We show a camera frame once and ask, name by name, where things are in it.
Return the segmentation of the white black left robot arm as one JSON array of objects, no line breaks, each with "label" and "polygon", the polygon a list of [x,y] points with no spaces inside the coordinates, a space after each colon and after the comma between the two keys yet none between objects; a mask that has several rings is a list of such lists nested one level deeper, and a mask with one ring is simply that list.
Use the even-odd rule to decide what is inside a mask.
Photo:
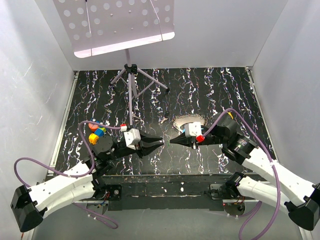
[{"label": "white black left robot arm", "polygon": [[91,198],[103,203],[120,200],[121,185],[106,184],[102,176],[112,169],[117,159],[133,154],[143,158],[164,144],[162,137],[135,128],[125,131],[121,141],[107,133],[100,137],[91,135],[89,141],[92,158],[82,160],[63,175],[31,187],[22,185],[15,190],[10,207],[20,232],[34,229],[53,212],[77,201]]}]

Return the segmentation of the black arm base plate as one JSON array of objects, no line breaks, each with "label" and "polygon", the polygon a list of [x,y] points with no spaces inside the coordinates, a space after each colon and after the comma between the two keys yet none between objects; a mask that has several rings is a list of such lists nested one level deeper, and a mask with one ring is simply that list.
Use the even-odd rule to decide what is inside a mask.
[{"label": "black arm base plate", "polygon": [[100,180],[109,189],[109,211],[186,210],[222,211],[223,198],[211,191],[231,174],[106,175]]}]

